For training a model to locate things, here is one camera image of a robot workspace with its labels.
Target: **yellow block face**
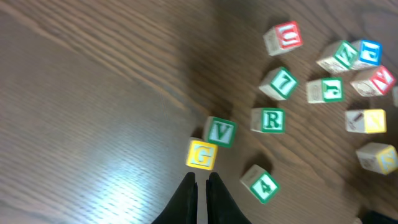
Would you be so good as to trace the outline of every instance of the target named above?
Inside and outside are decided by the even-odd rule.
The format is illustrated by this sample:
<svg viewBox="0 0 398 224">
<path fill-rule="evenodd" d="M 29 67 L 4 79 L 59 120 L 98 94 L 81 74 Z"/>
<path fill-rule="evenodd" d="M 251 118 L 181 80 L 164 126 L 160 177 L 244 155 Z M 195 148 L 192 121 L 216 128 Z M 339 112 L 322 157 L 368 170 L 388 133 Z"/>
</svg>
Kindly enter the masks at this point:
<svg viewBox="0 0 398 224">
<path fill-rule="evenodd" d="M 384 110 L 365 110 L 365 132 L 385 133 L 386 112 Z"/>
<path fill-rule="evenodd" d="M 383 174 L 389 174 L 398 168 L 397 151 L 389 146 L 377 154 L 377 159 Z"/>
<path fill-rule="evenodd" d="M 212 170 L 216 161 L 217 145 L 204 141 L 191 141 L 187 157 L 187 166 Z"/>
</svg>

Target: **number 7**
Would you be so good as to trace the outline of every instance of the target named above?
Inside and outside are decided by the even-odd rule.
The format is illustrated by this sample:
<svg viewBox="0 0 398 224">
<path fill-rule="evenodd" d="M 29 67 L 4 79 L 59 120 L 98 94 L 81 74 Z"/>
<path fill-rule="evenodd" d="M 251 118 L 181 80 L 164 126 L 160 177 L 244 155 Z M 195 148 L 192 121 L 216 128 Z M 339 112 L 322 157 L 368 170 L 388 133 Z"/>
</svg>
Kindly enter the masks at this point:
<svg viewBox="0 0 398 224">
<path fill-rule="evenodd" d="M 283 78 L 285 79 L 285 81 L 283 81 L 280 84 L 279 89 L 283 89 L 286 86 L 286 84 L 288 84 L 292 81 L 292 79 L 288 75 L 284 75 Z"/>
</svg>

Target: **toy block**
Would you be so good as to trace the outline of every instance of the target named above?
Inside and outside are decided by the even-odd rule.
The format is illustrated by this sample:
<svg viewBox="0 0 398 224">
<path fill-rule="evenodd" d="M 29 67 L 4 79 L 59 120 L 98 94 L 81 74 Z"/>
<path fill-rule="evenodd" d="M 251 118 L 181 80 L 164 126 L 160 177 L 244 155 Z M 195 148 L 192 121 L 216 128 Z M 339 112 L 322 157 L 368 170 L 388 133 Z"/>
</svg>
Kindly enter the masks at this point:
<svg viewBox="0 0 398 224">
<path fill-rule="evenodd" d="M 263 38 L 270 56 L 284 54 L 303 45 L 299 26 L 295 21 L 274 26 Z"/>
<path fill-rule="evenodd" d="M 342 78 L 321 78 L 307 82 L 309 103 L 333 103 L 344 100 Z"/>
<path fill-rule="evenodd" d="M 210 116 L 205 124 L 203 140 L 230 148 L 235 139 L 236 128 L 235 122 Z"/>
<path fill-rule="evenodd" d="M 278 183 L 258 165 L 253 165 L 242 176 L 241 183 L 263 204 L 279 191 Z"/>
<path fill-rule="evenodd" d="M 362 224 L 362 221 L 360 218 L 356 217 L 353 224 Z"/>
<path fill-rule="evenodd" d="M 356 151 L 363 169 L 387 175 L 398 168 L 397 151 L 394 146 L 368 143 Z"/>
<path fill-rule="evenodd" d="M 341 40 L 329 45 L 321 54 L 317 64 L 326 71 L 337 74 L 352 68 L 358 51 L 349 42 Z"/>
<path fill-rule="evenodd" d="M 365 97 L 385 95 L 395 84 L 395 77 L 384 66 L 359 72 L 351 82 L 354 89 Z"/>
<path fill-rule="evenodd" d="M 351 43 L 358 50 L 358 58 L 354 62 L 353 70 L 362 70 L 379 66 L 381 63 L 382 45 L 371 40 L 357 40 Z"/>
<path fill-rule="evenodd" d="M 277 108 L 251 110 L 251 130 L 260 133 L 285 133 L 285 111 Z"/>
<path fill-rule="evenodd" d="M 392 89 L 392 100 L 394 101 L 394 106 L 398 107 L 398 86 L 394 86 Z"/>
<path fill-rule="evenodd" d="M 217 145 L 201 139 L 190 138 L 186 165 L 189 167 L 212 170 L 217 156 Z"/>
<path fill-rule="evenodd" d="M 259 89 L 274 100 L 287 100 L 299 81 L 284 67 L 270 71 Z"/>
<path fill-rule="evenodd" d="M 346 111 L 346 130 L 354 133 L 385 133 L 386 112 L 382 109 Z"/>
</svg>

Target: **wood grain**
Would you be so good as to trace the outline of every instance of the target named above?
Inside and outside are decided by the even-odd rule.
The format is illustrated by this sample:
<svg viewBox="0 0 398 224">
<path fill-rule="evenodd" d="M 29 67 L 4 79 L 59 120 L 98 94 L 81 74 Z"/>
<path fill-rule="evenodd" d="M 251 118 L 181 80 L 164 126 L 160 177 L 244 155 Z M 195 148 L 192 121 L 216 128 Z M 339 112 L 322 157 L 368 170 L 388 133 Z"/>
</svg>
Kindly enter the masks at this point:
<svg viewBox="0 0 398 224">
<path fill-rule="evenodd" d="M 398 72 L 398 4 L 391 0 L 0 1 L 1 223 L 150 223 L 188 171 L 206 223 L 207 171 L 185 165 L 188 138 L 208 115 L 238 123 L 215 171 L 253 223 L 351 223 L 361 207 L 398 218 L 398 174 L 360 168 L 368 141 L 397 144 L 391 96 L 309 105 L 305 82 L 327 77 L 315 60 L 338 39 L 382 42 Z M 298 22 L 305 45 L 270 57 L 262 35 Z M 257 90 L 285 65 L 290 100 Z M 249 130 L 250 109 L 287 112 L 286 134 Z M 347 133 L 348 108 L 387 110 L 387 134 Z M 261 205 L 239 184 L 272 164 L 280 193 Z"/>
</svg>

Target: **green letter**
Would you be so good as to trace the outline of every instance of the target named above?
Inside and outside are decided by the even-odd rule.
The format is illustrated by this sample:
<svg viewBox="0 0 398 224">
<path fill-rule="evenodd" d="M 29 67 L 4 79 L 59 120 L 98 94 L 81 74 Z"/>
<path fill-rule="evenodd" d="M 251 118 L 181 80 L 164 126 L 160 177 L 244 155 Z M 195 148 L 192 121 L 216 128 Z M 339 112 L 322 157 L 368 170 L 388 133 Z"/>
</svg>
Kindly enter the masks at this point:
<svg viewBox="0 0 398 224">
<path fill-rule="evenodd" d="M 340 90 L 338 89 L 337 86 L 330 86 L 330 85 L 325 84 L 325 87 L 326 87 L 325 92 L 329 92 L 329 90 L 331 90 L 334 95 L 337 95 L 340 93 Z"/>
<path fill-rule="evenodd" d="M 276 112 L 267 112 L 267 114 L 268 114 L 268 125 L 267 125 L 267 128 L 278 128 L 279 127 L 279 124 L 277 122 L 278 113 L 276 113 Z"/>
<path fill-rule="evenodd" d="M 271 191 L 271 188 L 263 180 L 261 180 L 261 187 L 264 193 L 268 193 Z"/>
<path fill-rule="evenodd" d="M 226 127 L 225 127 L 224 131 L 222 131 L 222 130 L 221 130 L 221 126 L 222 126 L 222 124 L 220 124 L 220 123 L 216 123 L 216 125 L 217 125 L 217 134 L 218 134 L 218 139 L 221 139 L 221 138 L 223 138 L 224 134 L 225 134 L 225 133 L 228 131 L 228 129 L 231 127 L 231 126 L 229 126 L 229 125 L 226 125 Z"/>
<path fill-rule="evenodd" d="M 285 81 L 280 84 L 279 89 L 283 89 L 286 86 L 286 84 L 292 81 L 292 79 L 287 75 L 284 75 L 283 78 L 285 79 Z"/>
</svg>

